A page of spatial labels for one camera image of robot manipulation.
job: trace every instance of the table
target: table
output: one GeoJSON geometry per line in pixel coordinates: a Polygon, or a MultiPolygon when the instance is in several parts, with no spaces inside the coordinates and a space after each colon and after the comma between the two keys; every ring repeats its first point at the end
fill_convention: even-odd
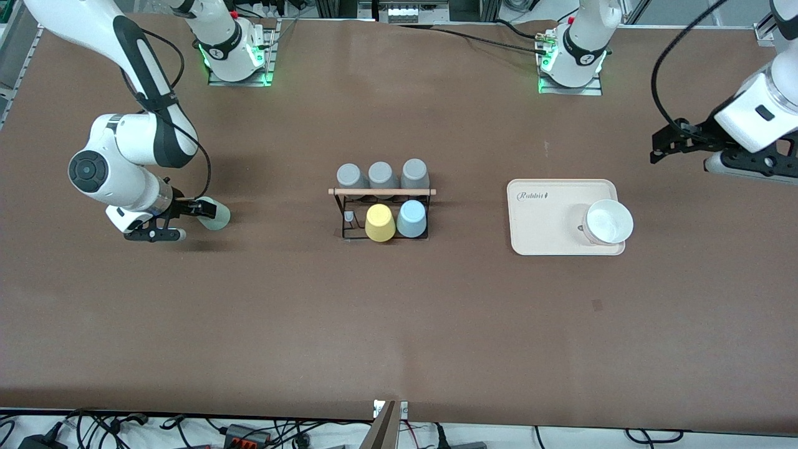
{"type": "MultiPolygon", "coordinates": [[[[365,22],[299,23],[271,88],[208,87],[185,23],[135,20],[188,54],[176,92],[233,221],[134,244],[70,187],[93,119],[137,106],[113,64],[45,34],[0,133],[3,405],[368,419],[396,398],[416,421],[798,431],[798,191],[703,154],[649,164],[675,30],[619,30],[605,94],[565,97],[537,94],[528,54],[365,22]],[[335,236],[337,167],[410,157],[438,189],[430,240],[335,236]],[[626,251],[517,256],[504,190],[535,177],[613,181],[626,251]]],[[[663,101],[701,121],[771,57],[697,30],[663,101]]],[[[204,170],[154,171],[192,195],[204,170]]]]}

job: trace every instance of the tray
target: tray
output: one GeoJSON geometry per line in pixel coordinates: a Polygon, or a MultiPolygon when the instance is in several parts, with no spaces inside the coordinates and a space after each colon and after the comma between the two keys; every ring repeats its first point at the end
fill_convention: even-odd
{"type": "Polygon", "coordinates": [[[512,248],[522,256],[617,256],[626,243],[592,244],[579,230],[587,208],[618,200],[606,179],[515,179],[507,185],[512,248]]]}

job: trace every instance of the cup rack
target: cup rack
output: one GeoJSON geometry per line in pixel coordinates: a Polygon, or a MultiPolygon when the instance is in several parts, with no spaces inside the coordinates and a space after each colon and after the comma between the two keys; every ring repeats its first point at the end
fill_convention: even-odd
{"type": "Polygon", "coordinates": [[[429,202],[432,197],[437,195],[435,189],[329,189],[327,194],[335,198],[338,204],[338,210],[341,212],[341,237],[344,240],[364,240],[368,239],[365,234],[365,218],[358,219],[357,209],[363,209],[365,206],[376,204],[393,206],[392,211],[398,213],[397,206],[401,207],[406,201],[416,200],[424,205],[424,210],[427,215],[427,229],[415,238],[408,238],[401,235],[399,232],[393,237],[394,239],[406,240],[424,240],[429,238],[429,202]],[[390,195],[390,198],[382,199],[377,198],[377,195],[385,196],[390,195]],[[346,218],[346,213],[351,213],[351,221],[346,218]]]}

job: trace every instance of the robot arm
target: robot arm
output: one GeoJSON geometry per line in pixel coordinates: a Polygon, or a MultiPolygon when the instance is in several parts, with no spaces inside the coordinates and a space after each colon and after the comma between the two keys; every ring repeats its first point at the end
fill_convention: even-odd
{"type": "Polygon", "coordinates": [[[129,240],[182,240],[184,232],[168,227],[180,214],[214,220],[218,203],[180,199],[179,190],[142,166],[183,167],[197,144],[194,127],[141,28],[113,0],[26,0],[26,5],[47,30],[118,64],[146,111],[106,114],[94,121],[86,146],[69,162],[75,188],[107,204],[106,215],[129,240]],[[163,228],[157,227],[159,218],[166,221],[163,228]]]}
{"type": "Polygon", "coordinates": [[[707,121],[685,119],[653,135],[651,163],[673,153],[710,151],[711,173],[763,178],[798,185],[798,2],[771,0],[771,11],[788,48],[743,83],[707,121]],[[789,145],[787,154],[776,145],[789,145]]]}
{"type": "Polygon", "coordinates": [[[129,114],[117,126],[119,150],[140,165],[180,168],[196,153],[196,144],[167,124],[196,139],[164,71],[135,22],[109,0],[27,0],[30,13],[47,30],[115,62],[130,78],[146,114],[129,114]]]}
{"type": "Polygon", "coordinates": [[[555,45],[540,69],[566,87],[586,85],[601,70],[606,46],[621,18],[618,0],[579,0],[573,23],[560,23],[553,31],[555,45]]]}
{"type": "Polygon", "coordinates": [[[263,67],[263,27],[233,19],[223,0],[167,0],[186,19],[211,71],[222,81],[242,81],[263,67]]]}

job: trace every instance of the power adapter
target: power adapter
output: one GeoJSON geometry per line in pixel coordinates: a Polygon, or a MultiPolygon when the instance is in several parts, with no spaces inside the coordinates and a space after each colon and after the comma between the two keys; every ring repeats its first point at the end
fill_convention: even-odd
{"type": "Polygon", "coordinates": [[[31,435],[26,436],[22,443],[19,443],[19,449],[67,449],[67,447],[55,439],[49,441],[49,438],[44,435],[31,435]]]}

